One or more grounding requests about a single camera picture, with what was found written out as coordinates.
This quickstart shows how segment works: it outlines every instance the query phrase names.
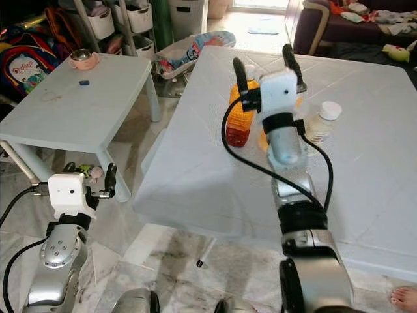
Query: stuffed toy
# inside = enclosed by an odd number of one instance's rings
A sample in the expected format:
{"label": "stuffed toy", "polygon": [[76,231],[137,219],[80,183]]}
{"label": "stuffed toy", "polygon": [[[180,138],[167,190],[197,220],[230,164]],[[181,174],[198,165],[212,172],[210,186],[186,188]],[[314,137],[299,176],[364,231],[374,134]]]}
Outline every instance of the stuffed toy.
{"label": "stuffed toy", "polygon": [[95,166],[91,170],[89,170],[89,175],[91,177],[90,183],[97,183],[97,179],[99,179],[101,176],[103,176],[104,171],[101,167]]}
{"label": "stuffed toy", "polygon": [[410,62],[410,55],[411,51],[414,49],[414,47],[417,44],[417,40],[414,41],[410,46],[406,48],[402,48],[399,46],[393,46],[391,44],[386,44],[382,48],[382,52],[385,52],[388,54],[388,56],[397,62]]}

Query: marble floor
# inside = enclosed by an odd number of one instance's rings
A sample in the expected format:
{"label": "marble floor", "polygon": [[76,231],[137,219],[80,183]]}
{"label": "marble floor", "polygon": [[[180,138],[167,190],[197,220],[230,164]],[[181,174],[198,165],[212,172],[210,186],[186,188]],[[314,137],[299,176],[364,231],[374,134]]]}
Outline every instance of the marble floor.
{"label": "marble floor", "polygon": [[[141,94],[110,152],[124,173],[133,195],[141,184],[140,162],[175,111],[177,99],[161,98],[163,119],[152,123],[147,98]],[[38,151],[54,170],[65,162],[97,164],[95,156],[43,149]],[[0,163],[0,208],[29,184],[13,164]],[[44,237],[53,220],[47,198],[24,196],[13,208],[0,231],[0,275],[21,247]],[[213,312],[219,299],[243,297],[263,313],[279,312],[281,291],[278,266],[283,255],[252,246],[217,242],[202,269],[195,266],[207,240],[199,235],[163,226],[142,224],[132,201],[102,201],[98,219],[89,231],[88,258],[83,266],[73,312],[111,312],[123,292],[146,287],[157,291],[162,312]],[[22,309],[39,247],[18,259],[10,274],[9,292],[15,310]],[[355,307],[366,312],[397,312],[390,292],[408,282],[349,269],[355,289]]]}
{"label": "marble floor", "polygon": [[[256,25],[262,19],[272,20],[278,27],[276,35],[249,34],[248,27]],[[247,12],[226,12],[223,18],[209,19],[207,31],[230,31],[236,36],[236,48],[253,49],[265,53],[280,53],[288,42],[284,28],[283,14],[258,14]]]}

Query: foot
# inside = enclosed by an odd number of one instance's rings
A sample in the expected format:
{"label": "foot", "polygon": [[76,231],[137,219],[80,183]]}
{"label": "foot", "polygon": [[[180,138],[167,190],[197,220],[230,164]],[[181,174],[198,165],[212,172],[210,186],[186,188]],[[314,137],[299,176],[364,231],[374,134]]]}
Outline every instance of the foot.
{"label": "foot", "polygon": [[417,290],[411,287],[400,287],[391,293],[391,303],[407,312],[417,313]]}

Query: white tiled tabletop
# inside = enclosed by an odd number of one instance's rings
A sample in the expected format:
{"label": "white tiled tabletop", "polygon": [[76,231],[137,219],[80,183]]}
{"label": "white tiled tabletop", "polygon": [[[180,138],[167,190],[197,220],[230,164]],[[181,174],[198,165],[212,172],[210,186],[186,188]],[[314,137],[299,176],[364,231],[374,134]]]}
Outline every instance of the white tiled tabletop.
{"label": "white tiled tabletop", "polygon": [[[135,200],[149,222],[281,249],[270,178],[227,154],[220,124],[235,83],[232,59],[258,75],[284,68],[278,55],[205,47]],[[335,171],[329,225],[348,265],[417,281],[417,92],[397,67],[297,56],[307,112],[325,100],[343,113],[324,144]],[[267,166],[253,122],[245,157]],[[327,170],[309,172],[324,200]]]}

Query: backpack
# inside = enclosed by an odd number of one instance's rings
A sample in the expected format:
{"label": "backpack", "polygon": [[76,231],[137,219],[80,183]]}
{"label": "backpack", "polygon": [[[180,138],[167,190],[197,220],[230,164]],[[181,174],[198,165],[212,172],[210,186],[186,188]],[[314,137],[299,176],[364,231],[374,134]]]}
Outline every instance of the backpack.
{"label": "backpack", "polygon": [[23,33],[9,42],[13,46],[0,53],[0,83],[18,91],[23,98],[61,61],[35,34]]}
{"label": "backpack", "polygon": [[45,14],[52,35],[64,45],[69,53],[81,48],[81,36],[63,8],[48,7],[45,9]]}

